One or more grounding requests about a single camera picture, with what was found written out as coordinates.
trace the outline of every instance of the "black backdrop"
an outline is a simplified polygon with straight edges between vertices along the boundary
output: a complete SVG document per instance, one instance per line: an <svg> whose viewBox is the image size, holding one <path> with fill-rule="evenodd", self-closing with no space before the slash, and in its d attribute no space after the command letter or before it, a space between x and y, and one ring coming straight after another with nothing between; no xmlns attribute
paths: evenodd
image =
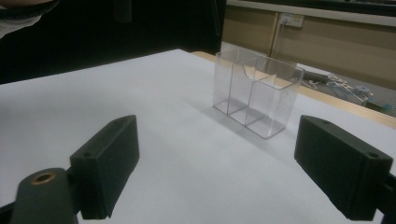
<svg viewBox="0 0 396 224"><path fill-rule="evenodd" d="M132 21L112 0L62 0L34 26L0 39L0 84L169 49L220 49L226 0L132 0Z"/></svg>

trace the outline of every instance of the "white table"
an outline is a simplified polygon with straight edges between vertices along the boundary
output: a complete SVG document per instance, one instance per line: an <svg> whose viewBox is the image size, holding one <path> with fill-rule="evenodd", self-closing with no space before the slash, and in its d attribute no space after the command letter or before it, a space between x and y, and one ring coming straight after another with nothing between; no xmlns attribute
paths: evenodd
<svg viewBox="0 0 396 224"><path fill-rule="evenodd" d="M394 129L300 94L287 130L264 140L212 107L213 76L212 62L172 50L0 86L0 206L26 176L68 168L108 122L135 114L141 158L113 217L80 223L367 223L345 219L294 160L299 118L396 158Z"/></svg>

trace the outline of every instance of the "wall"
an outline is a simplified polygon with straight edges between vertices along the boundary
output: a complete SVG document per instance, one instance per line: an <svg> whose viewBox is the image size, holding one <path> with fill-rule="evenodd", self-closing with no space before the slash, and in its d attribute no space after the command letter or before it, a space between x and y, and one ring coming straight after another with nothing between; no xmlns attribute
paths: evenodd
<svg viewBox="0 0 396 224"><path fill-rule="evenodd" d="M223 41L396 90L396 27L305 16L280 29L279 14L227 6Z"/></svg>

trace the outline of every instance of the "electrical outlet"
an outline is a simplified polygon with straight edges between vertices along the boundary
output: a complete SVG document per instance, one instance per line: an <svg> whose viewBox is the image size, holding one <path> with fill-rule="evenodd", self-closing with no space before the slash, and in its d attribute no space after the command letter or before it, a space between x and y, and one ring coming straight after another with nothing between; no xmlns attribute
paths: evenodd
<svg viewBox="0 0 396 224"><path fill-rule="evenodd" d="M280 21L285 22L284 24L288 26L303 27L304 16L290 13L282 13Z"/></svg>

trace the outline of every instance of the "transparent acrylic organizer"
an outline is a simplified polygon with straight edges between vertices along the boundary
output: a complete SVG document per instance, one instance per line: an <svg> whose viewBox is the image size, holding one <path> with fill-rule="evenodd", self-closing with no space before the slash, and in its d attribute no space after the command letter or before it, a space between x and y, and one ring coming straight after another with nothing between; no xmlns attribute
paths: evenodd
<svg viewBox="0 0 396 224"><path fill-rule="evenodd" d="M213 106L263 138L284 130L304 69L244 49L216 57Z"/></svg>

